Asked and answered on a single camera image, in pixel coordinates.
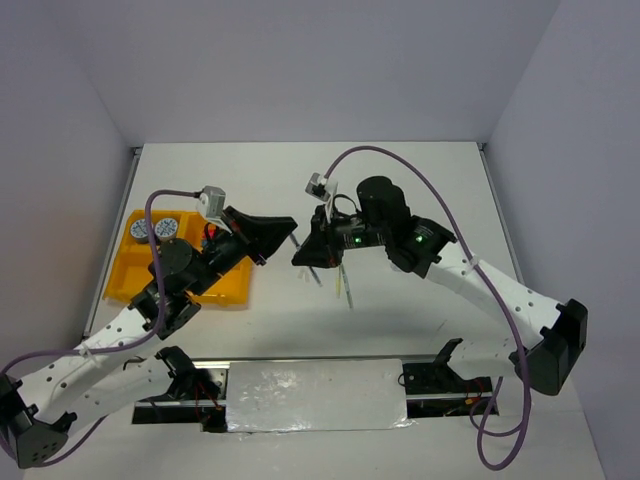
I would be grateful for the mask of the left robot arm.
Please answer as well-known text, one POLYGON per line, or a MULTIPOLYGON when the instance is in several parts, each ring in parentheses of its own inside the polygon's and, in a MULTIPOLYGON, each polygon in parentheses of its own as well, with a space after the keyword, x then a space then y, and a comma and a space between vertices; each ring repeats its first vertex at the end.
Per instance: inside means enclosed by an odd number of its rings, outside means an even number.
POLYGON ((206 246, 158 242, 151 281, 108 324, 72 350, 47 354, 41 369, 1 376, 1 439, 21 469, 65 457, 76 433, 128 403, 168 393, 189 396, 196 368, 165 340, 201 306, 196 297, 245 259, 263 265, 295 230, 289 216, 252 216, 227 207, 206 246))

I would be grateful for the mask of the grey-blue round tin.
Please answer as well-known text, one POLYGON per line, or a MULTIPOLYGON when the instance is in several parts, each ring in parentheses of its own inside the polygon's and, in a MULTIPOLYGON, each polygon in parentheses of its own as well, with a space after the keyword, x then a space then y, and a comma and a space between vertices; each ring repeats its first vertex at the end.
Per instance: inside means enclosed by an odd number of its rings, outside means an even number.
POLYGON ((144 218, 135 220, 129 228, 129 235, 135 244, 148 244, 149 233, 146 220, 144 218))

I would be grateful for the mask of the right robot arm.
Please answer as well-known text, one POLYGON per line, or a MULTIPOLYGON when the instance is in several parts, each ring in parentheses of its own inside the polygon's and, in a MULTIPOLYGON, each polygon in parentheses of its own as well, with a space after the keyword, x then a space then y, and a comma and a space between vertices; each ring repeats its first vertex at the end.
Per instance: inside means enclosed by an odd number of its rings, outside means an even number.
POLYGON ((541 295, 474 254, 437 222, 410 212, 403 191, 384 176, 369 177, 356 189, 359 207, 339 212, 336 182, 315 173, 305 190, 321 200, 308 237, 292 263, 338 268, 348 250, 381 247, 400 271, 447 288, 505 329, 495 352, 456 336, 438 352, 436 383, 457 391, 474 377, 520 376, 526 367, 532 390, 556 396, 586 346, 588 310, 570 299, 541 295))

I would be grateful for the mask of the white pen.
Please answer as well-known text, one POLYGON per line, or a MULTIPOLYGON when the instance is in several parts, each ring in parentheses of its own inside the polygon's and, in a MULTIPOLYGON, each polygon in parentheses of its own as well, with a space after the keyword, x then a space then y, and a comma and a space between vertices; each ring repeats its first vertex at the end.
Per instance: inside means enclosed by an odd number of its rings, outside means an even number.
MULTIPOLYGON (((292 242, 292 244, 293 244, 293 246, 295 248, 295 251, 298 252, 300 250, 301 245, 300 245, 299 241, 297 240, 296 236, 293 233, 291 233, 289 235, 289 239, 292 242)), ((315 269, 313 267, 302 266, 302 267, 299 268, 299 271, 301 269, 304 269, 306 271, 306 273, 308 274, 308 280, 307 281, 304 280, 306 283, 309 283, 311 280, 313 280, 318 287, 322 286, 322 281, 320 280, 319 275, 317 274, 317 272, 315 271, 315 269)))
POLYGON ((340 266, 340 273, 341 273, 341 277, 342 277, 342 282, 343 282, 343 286, 344 286, 344 292, 345 292, 345 295, 346 295, 348 308, 350 310, 353 310, 354 309, 354 303, 353 303, 353 298, 352 298, 352 294, 351 294, 351 288, 350 288, 350 284, 349 284, 348 275, 347 275, 346 268, 345 268, 344 265, 340 266))

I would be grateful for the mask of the blue round tin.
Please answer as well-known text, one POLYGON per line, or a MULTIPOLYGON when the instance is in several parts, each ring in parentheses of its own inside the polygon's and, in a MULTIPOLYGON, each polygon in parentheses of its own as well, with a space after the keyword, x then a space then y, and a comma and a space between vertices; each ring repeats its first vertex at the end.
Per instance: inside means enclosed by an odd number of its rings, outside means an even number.
POLYGON ((175 218, 164 217, 155 223, 154 234, 160 242, 167 242, 177 236, 178 229, 179 222, 175 218))

